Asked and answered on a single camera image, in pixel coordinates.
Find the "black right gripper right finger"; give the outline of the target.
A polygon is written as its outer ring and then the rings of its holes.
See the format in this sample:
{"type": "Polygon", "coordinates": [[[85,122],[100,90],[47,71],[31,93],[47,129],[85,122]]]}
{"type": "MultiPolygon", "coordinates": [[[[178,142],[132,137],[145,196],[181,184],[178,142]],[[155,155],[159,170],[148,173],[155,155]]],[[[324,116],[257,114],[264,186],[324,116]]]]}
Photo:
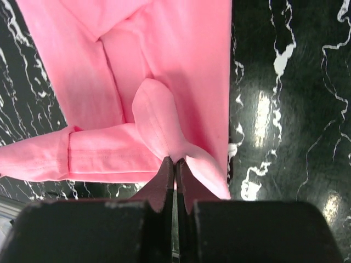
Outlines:
{"type": "Polygon", "coordinates": [[[307,202],[229,201],[175,166],[180,262],[342,262],[322,213],[307,202]]]}

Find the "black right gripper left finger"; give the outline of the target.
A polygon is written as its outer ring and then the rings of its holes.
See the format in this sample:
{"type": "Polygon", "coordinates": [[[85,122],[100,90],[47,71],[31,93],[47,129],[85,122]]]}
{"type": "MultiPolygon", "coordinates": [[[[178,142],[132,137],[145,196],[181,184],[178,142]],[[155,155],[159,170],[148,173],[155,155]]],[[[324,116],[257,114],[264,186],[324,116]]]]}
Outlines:
{"type": "Polygon", "coordinates": [[[171,262],[173,162],[128,200],[28,204],[14,221],[1,262],[171,262]]]}

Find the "pink t shirt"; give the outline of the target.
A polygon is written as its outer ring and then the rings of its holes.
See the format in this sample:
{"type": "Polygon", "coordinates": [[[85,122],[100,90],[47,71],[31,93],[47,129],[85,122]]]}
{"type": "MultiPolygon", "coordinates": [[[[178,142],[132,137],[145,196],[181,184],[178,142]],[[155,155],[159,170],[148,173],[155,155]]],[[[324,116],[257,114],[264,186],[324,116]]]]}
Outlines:
{"type": "Polygon", "coordinates": [[[227,185],[231,1],[18,1],[67,127],[1,147],[26,181],[227,185]]]}

